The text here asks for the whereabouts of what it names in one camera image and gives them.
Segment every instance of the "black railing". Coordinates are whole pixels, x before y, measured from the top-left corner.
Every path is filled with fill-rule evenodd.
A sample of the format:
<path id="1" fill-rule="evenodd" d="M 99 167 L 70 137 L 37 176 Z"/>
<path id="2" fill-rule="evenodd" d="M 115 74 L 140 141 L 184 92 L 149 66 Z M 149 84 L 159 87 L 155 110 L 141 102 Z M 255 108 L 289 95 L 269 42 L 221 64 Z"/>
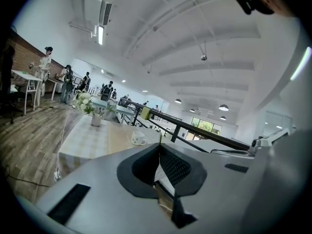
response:
<path id="1" fill-rule="evenodd" d="M 136 113 L 134 121 L 132 123 L 133 126 L 135 125 L 135 123 L 137 121 L 137 116 L 139 115 L 140 110 L 145 107 L 143 105 L 140 105 L 138 103 L 126 100 L 124 98 L 120 99 L 119 105 L 124 105 L 125 107 L 129 107 L 130 105 L 134 106 L 134 107 L 130 106 L 130 108 L 129 108 L 129 109 L 135 111 L 135 113 Z M 173 116 L 170 116 L 170 115 L 158 112 L 158 111 L 153 110 L 153 109 L 150 109 L 150 114 L 158 116 L 158 117 L 160 117 L 160 118 L 162 118 L 162 119 L 164 119 L 164 120 L 166 120 L 166 121 L 176 125 L 175 131 L 172 133 L 172 132 L 169 132 L 168 130 L 164 129 L 163 127 L 159 126 L 154 121 L 149 120 L 152 124 L 154 124 L 157 127 L 163 129 L 165 132 L 170 133 L 172 135 L 171 141 L 173 143 L 176 141 L 176 139 L 180 139 L 181 141 L 189 144 L 190 146 L 193 146 L 194 148 L 196 148 L 196 149 L 198 149 L 198 150 L 200 150 L 202 152 L 205 152 L 202 148 L 200 148 L 200 147 L 198 147 L 196 145 L 193 145 L 192 143 L 190 143 L 187 140 L 184 140 L 183 138 L 178 136 L 180 128 L 182 127 L 182 128 L 184 128 L 184 129 L 186 129 L 188 131 L 195 132 L 196 134 L 199 134 L 199 135 L 205 137 L 206 139 L 211 139 L 211 140 L 213 140 L 213 141 L 215 141 L 217 143 L 220 143 L 222 145 L 225 145 L 227 147 L 230 147 L 230 148 L 233 148 L 233 149 L 236 149 L 236 150 L 247 151 L 249 149 L 249 145 L 246 145 L 246 144 L 240 143 L 238 141 L 234 141 L 234 140 L 231 140 L 231 139 L 228 139 L 228 138 L 225 138 L 225 137 L 222 137 L 222 136 L 219 136 L 219 135 L 207 132 L 207 131 L 205 131 L 205 130 L 203 130 L 201 128 L 197 128 L 195 126 L 187 124 L 187 123 L 181 121 L 181 119 L 178 119 L 176 117 L 173 117 Z"/>

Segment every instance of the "gray surface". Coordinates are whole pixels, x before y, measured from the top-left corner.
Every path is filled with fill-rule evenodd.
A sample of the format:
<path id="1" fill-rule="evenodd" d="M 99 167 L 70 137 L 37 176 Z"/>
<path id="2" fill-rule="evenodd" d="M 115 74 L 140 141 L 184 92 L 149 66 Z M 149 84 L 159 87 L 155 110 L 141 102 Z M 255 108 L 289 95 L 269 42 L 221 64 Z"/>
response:
<path id="1" fill-rule="evenodd" d="M 132 196 L 119 183 L 118 164 L 142 151 L 133 148 L 99 157 L 50 188 L 37 207 L 49 212 L 77 183 L 91 186 L 66 226 L 81 233 L 259 233 L 277 221 L 302 192 L 312 163 L 312 132 L 297 132 L 255 158 L 212 155 L 169 144 L 202 162 L 207 179 L 181 202 L 198 220 L 178 229 L 155 199 Z M 246 173 L 224 167 L 248 166 Z"/>

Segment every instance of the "desk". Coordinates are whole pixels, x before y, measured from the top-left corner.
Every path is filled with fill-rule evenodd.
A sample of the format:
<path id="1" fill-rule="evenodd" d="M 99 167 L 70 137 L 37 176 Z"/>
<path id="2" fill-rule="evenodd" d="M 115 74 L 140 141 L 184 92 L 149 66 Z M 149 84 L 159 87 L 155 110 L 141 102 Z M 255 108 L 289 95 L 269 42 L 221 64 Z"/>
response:
<path id="1" fill-rule="evenodd" d="M 53 100 L 53 97 L 54 97 L 55 89 L 56 89 L 56 87 L 57 87 L 57 84 L 58 84 L 58 83 L 63 84 L 63 81 L 61 81 L 61 80 L 56 80 L 56 79 L 52 79 L 52 78 L 48 78 L 48 80 L 51 81 L 51 82 L 54 82 L 54 87 L 53 87 L 53 92 L 52 92 L 52 97 L 51 97 L 51 101 L 52 101 L 52 100 Z"/>
<path id="2" fill-rule="evenodd" d="M 159 143 L 159 133 L 155 130 L 106 120 L 102 120 L 99 127 L 94 127 L 91 119 L 90 116 L 83 116 L 58 151 L 58 167 L 62 177 L 91 159 L 136 147 L 131 143 L 133 131 L 144 133 L 147 144 Z M 171 143 L 166 138 L 162 138 L 161 142 Z"/>
<path id="3" fill-rule="evenodd" d="M 100 99 L 97 99 L 97 98 L 92 98 L 92 103 L 95 106 L 98 106 L 98 107 L 101 107 L 101 108 L 106 108 L 107 107 L 107 102 L 106 101 L 103 101 L 103 100 L 100 100 Z M 135 113 L 133 111 L 129 110 L 128 108 L 121 107 L 121 106 L 117 106 L 116 109 L 117 109 L 116 111 L 118 113 L 123 114 L 123 116 L 121 118 L 121 124 L 123 124 L 123 120 L 125 118 L 125 115 L 128 115 L 128 116 L 131 117 L 129 124 L 132 123 L 134 115 L 135 115 Z"/>
<path id="4" fill-rule="evenodd" d="M 41 79 L 36 78 L 30 74 L 24 74 L 22 71 L 17 71 L 17 70 L 12 70 L 12 73 L 16 74 L 17 76 L 27 80 L 27 87 L 26 87 L 26 93 L 25 93 L 25 104 L 24 104 L 24 115 L 26 115 L 26 102 L 27 102 L 27 94 L 28 92 L 35 92 L 35 98 L 34 98 L 34 110 L 35 110 L 35 106 L 36 106 L 36 97 L 37 97 L 37 93 L 38 93 L 38 89 L 40 87 L 40 84 L 42 82 Z M 35 89 L 30 89 L 30 81 L 38 81 L 37 83 L 37 88 Z"/>

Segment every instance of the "cable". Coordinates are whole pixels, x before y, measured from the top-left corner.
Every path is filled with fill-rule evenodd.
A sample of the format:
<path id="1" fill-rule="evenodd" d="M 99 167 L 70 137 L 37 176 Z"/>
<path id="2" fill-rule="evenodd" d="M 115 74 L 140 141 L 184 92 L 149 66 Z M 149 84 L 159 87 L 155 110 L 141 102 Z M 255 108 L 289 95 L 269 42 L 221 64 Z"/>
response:
<path id="1" fill-rule="evenodd" d="M 10 175 L 10 172 L 11 172 L 11 169 L 10 169 L 10 166 L 6 165 L 5 166 L 5 178 L 12 178 L 12 179 L 15 179 L 15 180 L 18 180 L 18 181 L 23 181 L 23 182 L 26 182 L 26 183 L 30 183 L 30 184 L 34 184 L 34 185 L 37 185 L 37 186 L 44 186 L 44 187 L 50 187 L 48 185 L 41 185 L 41 184 L 37 184 L 35 182 L 31 182 L 31 181 L 28 181 L 28 180 L 24 180 L 24 179 L 21 179 L 21 178 L 16 178 L 16 177 L 13 177 Z"/>
<path id="2" fill-rule="evenodd" d="M 167 207 L 167 206 L 165 206 L 165 205 L 162 205 L 162 204 L 159 204 L 159 205 L 172 212 L 172 210 L 171 210 L 169 207 Z"/>

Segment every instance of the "white cup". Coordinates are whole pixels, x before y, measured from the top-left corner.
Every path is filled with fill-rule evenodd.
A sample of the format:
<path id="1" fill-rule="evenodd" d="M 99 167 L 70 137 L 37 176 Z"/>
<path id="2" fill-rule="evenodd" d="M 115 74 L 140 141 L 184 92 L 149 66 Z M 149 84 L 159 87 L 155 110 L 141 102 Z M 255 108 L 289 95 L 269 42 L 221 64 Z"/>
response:
<path id="1" fill-rule="evenodd" d="M 131 143 L 136 146 L 145 145 L 146 139 L 144 139 L 144 137 L 145 137 L 144 133 L 139 132 L 139 131 L 134 131 L 132 133 Z"/>

